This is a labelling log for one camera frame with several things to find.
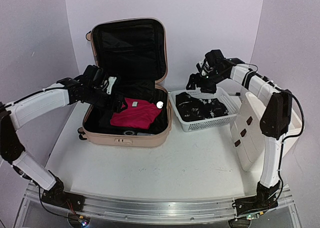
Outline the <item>magenta red cloth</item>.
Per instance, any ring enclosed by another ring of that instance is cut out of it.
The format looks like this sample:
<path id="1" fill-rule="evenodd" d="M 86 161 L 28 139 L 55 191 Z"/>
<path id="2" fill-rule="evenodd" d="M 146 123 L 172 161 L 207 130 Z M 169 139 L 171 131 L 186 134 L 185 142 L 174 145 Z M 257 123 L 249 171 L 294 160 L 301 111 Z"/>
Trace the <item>magenta red cloth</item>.
<path id="1" fill-rule="evenodd" d="M 147 130 L 162 112 L 156 104 L 146 100 L 125 98 L 128 108 L 120 113 L 114 113 L 110 124 L 115 127 L 125 127 Z"/>

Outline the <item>small perfume bottle silver cap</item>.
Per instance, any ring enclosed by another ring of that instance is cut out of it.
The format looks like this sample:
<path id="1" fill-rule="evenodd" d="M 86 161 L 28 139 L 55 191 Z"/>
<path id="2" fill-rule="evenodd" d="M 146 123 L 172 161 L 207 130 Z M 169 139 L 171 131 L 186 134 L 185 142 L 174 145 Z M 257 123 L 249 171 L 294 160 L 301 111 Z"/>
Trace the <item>small perfume bottle silver cap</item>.
<path id="1" fill-rule="evenodd" d="M 158 109 L 162 109 L 163 106 L 164 106 L 164 102 L 163 102 L 163 101 L 158 101 L 158 102 L 156 103 L 156 107 L 157 107 Z"/>

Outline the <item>white plastic storage bin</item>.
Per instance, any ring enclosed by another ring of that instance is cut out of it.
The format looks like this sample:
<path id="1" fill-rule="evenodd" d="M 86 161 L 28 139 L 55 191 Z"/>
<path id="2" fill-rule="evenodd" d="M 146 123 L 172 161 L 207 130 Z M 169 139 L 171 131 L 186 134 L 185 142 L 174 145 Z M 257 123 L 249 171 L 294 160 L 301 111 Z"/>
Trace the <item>white plastic storage bin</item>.
<path id="1" fill-rule="evenodd" d="M 245 93 L 240 110 L 230 127 L 240 166 L 245 172 L 276 172 L 281 141 L 265 136 L 260 127 L 266 106 L 251 92 Z"/>

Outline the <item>beige hard-shell suitcase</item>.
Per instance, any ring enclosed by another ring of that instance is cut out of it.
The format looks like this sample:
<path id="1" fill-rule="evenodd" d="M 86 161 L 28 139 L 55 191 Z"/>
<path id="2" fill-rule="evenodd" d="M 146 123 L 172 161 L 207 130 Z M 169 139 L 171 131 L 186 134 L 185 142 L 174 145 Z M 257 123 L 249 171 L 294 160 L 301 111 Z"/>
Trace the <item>beige hard-shell suitcase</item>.
<path id="1" fill-rule="evenodd" d="M 82 126 L 81 140 L 98 145 L 157 147 L 171 130 L 173 111 L 168 91 L 161 86 L 168 73 L 166 34 L 163 24 L 154 18 L 116 20 L 96 25 L 86 34 L 95 64 L 108 74 L 120 76 L 117 93 L 125 98 L 164 102 L 161 113 L 149 129 L 118 127 L 110 124 L 114 113 L 89 106 Z M 123 135 L 124 131 L 154 134 Z"/>

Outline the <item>black white splattered jeans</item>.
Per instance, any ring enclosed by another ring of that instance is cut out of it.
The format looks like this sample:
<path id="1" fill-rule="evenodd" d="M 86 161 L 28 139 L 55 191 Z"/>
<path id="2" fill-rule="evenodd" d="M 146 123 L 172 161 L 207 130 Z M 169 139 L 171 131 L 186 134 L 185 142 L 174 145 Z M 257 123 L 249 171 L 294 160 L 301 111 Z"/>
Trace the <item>black white splattered jeans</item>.
<path id="1" fill-rule="evenodd" d="M 175 96 L 175 106 L 184 122 L 195 122 L 227 116 L 227 107 L 217 98 L 195 98 L 186 92 Z"/>

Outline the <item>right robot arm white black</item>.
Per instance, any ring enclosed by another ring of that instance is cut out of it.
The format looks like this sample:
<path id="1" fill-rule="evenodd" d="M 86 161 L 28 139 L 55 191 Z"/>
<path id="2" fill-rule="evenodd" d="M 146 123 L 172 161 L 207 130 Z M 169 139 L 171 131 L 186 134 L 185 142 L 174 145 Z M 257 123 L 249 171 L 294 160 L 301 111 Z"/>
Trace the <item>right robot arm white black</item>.
<path id="1" fill-rule="evenodd" d="M 264 156 L 262 174 L 251 202 L 255 209 L 262 210 L 275 200 L 275 194 L 282 185 L 279 172 L 291 122 L 293 95 L 253 70 L 252 65 L 238 58 L 225 58 L 219 49 L 207 52 L 196 68 L 198 72 L 189 77 L 188 90 L 199 88 L 203 93 L 214 94 L 218 83 L 230 79 L 264 106 L 262 115 L 258 116 L 255 107 L 245 98 L 231 126 L 243 170 L 250 170 L 257 159 Z"/>

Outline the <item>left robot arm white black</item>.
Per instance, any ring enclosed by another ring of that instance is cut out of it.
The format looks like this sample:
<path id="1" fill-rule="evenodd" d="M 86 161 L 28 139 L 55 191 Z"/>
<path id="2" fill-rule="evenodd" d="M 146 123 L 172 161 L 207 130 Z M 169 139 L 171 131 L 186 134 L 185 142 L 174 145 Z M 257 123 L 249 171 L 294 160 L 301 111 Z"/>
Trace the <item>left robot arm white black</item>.
<path id="1" fill-rule="evenodd" d="M 58 108 L 78 102 L 96 108 L 121 112 L 128 107 L 122 94 L 116 92 L 121 77 L 107 73 L 96 65 L 88 65 L 83 74 L 66 77 L 51 86 L 17 101 L 0 105 L 0 156 L 27 179 L 48 191 L 47 197 L 57 207 L 67 202 L 67 195 L 57 186 L 58 178 L 40 165 L 26 151 L 17 130 L 28 122 Z"/>

